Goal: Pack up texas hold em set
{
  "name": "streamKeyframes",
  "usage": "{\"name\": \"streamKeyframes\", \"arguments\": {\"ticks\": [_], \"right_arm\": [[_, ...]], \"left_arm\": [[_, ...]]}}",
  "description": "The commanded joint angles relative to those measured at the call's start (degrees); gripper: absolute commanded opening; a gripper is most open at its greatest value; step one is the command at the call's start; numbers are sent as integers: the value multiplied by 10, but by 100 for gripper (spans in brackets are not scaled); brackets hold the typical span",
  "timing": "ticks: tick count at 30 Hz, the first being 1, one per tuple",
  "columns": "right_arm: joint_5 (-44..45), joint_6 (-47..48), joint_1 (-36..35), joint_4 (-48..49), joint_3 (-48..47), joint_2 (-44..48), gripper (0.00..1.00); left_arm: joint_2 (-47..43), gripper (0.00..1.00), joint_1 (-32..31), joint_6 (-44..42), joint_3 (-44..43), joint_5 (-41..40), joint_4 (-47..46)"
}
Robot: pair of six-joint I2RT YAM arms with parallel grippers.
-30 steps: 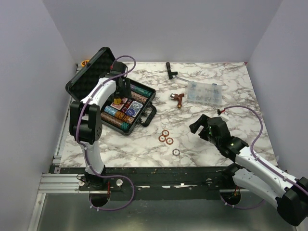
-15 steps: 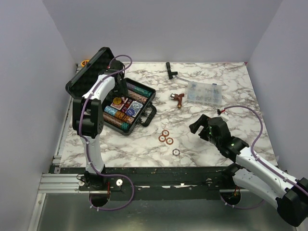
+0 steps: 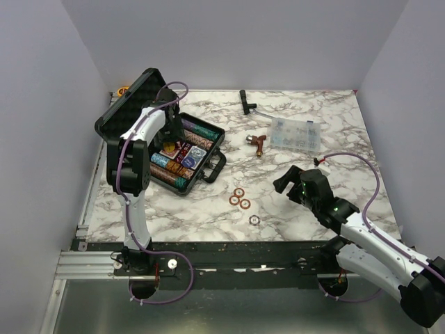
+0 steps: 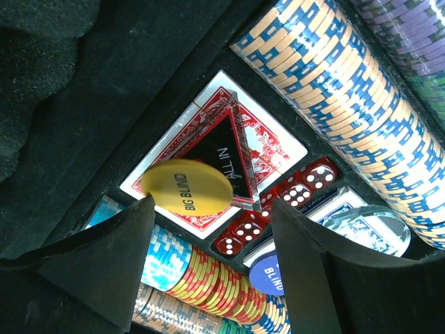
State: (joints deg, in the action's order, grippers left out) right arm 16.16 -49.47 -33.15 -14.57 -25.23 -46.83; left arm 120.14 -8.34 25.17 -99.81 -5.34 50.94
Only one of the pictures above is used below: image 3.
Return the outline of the black poker chip case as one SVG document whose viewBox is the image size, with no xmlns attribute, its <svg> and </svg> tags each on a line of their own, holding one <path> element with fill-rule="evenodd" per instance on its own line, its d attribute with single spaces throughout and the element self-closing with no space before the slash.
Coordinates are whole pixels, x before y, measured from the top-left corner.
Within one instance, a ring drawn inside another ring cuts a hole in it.
<svg viewBox="0 0 445 334">
<path fill-rule="evenodd" d="M 171 86 L 149 68 L 95 122 L 114 192 L 137 197 L 156 182 L 185 196 L 198 180 L 215 182 L 225 166 L 225 130 L 182 112 Z"/>
</svg>

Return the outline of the yellow dealer button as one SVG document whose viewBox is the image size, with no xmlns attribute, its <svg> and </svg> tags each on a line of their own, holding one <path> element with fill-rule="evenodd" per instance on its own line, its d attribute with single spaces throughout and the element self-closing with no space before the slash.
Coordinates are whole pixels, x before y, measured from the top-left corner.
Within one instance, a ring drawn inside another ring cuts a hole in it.
<svg viewBox="0 0 445 334">
<path fill-rule="evenodd" d="M 163 144 L 163 149 L 166 152 L 172 152 L 175 150 L 175 143 L 174 142 L 166 142 Z"/>
</svg>

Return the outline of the blue dealer button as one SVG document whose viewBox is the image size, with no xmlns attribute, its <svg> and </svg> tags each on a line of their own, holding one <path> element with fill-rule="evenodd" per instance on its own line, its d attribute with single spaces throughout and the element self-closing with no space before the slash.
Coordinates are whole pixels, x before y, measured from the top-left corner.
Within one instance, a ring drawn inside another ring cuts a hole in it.
<svg viewBox="0 0 445 334">
<path fill-rule="evenodd" d="M 186 157 L 184 157 L 184 159 L 181 161 L 181 164 L 191 170 L 195 170 L 199 163 L 200 163 L 201 159 L 197 158 L 193 155 L 187 155 Z"/>
</svg>

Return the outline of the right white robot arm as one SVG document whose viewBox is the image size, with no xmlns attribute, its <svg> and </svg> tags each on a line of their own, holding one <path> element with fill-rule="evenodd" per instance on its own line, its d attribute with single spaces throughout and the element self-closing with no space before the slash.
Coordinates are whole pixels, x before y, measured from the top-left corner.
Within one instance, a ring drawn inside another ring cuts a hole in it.
<svg viewBox="0 0 445 334">
<path fill-rule="evenodd" d="M 416 252 L 368 221 L 351 202 L 333 194 L 318 169 L 292 166 L 273 182 L 289 200 L 309 209 L 316 220 L 337 234 L 331 249 L 320 255 L 330 273 L 352 271 L 384 290 L 400 303 L 415 323 L 430 328 L 444 315 L 444 258 Z"/>
</svg>

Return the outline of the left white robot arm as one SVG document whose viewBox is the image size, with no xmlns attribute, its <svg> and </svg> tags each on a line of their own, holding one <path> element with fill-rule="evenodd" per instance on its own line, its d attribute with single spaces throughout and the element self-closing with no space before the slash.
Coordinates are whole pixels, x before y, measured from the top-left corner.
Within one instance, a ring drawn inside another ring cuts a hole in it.
<svg viewBox="0 0 445 334">
<path fill-rule="evenodd" d="M 152 240 L 145 218 L 145 190 L 150 182 L 149 145 L 162 150 L 185 140 L 179 116 L 179 96 L 168 85 L 141 108 L 140 115 L 119 139 L 107 144 L 107 182 L 120 196 L 124 218 L 124 246 L 135 252 L 130 266 L 140 275 L 154 266 L 149 245 Z"/>
</svg>

